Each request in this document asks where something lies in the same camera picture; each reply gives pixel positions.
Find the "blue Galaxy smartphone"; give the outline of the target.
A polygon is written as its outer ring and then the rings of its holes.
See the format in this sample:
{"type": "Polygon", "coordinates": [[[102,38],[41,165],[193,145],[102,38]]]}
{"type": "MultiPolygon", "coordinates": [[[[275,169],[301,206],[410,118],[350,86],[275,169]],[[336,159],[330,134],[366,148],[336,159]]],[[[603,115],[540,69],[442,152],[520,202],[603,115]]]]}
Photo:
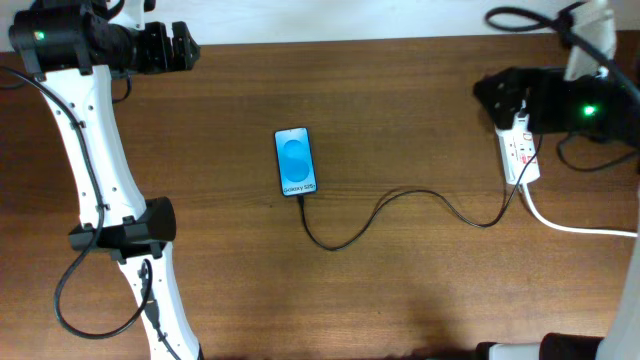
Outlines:
{"type": "Polygon", "coordinates": [[[282,194],[292,197],[315,193],[318,186],[308,129],[276,131],[274,140],[282,194]]]}

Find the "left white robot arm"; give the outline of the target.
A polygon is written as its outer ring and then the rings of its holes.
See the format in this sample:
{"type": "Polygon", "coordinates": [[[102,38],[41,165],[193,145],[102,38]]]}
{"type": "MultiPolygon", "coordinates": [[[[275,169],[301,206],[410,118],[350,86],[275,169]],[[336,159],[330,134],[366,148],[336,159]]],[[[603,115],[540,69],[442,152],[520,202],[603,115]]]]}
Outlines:
{"type": "Polygon", "coordinates": [[[21,78],[45,98],[78,193],[70,232],[80,258],[107,252],[136,301],[154,359],[199,359],[174,274],[176,218],[165,197],[145,198],[129,168],[112,94],[116,79],[191,70],[200,56],[184,22],[148,22],[151,1],[36,1],[9,29],[21,78]]]}

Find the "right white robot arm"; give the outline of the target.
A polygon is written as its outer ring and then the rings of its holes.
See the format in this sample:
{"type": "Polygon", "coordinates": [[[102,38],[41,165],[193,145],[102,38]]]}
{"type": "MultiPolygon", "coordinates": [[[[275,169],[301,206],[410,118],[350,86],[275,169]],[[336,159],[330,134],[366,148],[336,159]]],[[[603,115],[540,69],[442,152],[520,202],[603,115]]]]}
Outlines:
{"type": "MultiPolygon", "coordinates": [[[[639,245],[638,231],[570,227],[546,219],[535,207],[530,183],[540,177],[536,135],[564,133],[639,147],[639,106],[629,87],[594,70],[507,68],[478,81],[473,94],[494,123],[507,184],[520,191],[528,211],[556,231],[624,238],[639,245]]],[[[494,344],[492,359],[636,359],[639,356],[639,253],[633,251],[618,311],[604,337],[549,333],[539,343],[494,344]]]]}

